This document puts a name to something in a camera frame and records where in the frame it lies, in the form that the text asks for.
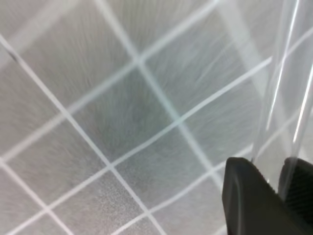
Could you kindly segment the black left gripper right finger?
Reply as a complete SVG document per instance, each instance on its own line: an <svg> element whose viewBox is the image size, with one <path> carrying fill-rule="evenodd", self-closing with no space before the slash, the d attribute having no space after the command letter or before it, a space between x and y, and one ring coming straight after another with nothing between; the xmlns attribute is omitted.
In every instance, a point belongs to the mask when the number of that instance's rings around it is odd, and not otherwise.
<svg viewBox="0 0 313 235"><path fill-rule="evenodd" d="M313 165L297 157L284 161L279 177L279 195L285 205L306 224L313 224Z"/></svg>

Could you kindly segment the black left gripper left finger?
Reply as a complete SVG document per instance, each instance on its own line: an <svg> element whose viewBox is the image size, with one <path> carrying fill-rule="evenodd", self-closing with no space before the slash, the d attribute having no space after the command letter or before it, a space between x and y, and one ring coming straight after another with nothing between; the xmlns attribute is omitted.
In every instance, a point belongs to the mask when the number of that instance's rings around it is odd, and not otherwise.
<svg viewBox="0 0 313 235"><path fill-rule="evenodd" d="M293 213L279 192L245 158L228 158L222 193L229 235L311 235L308 225Z"/></svg>

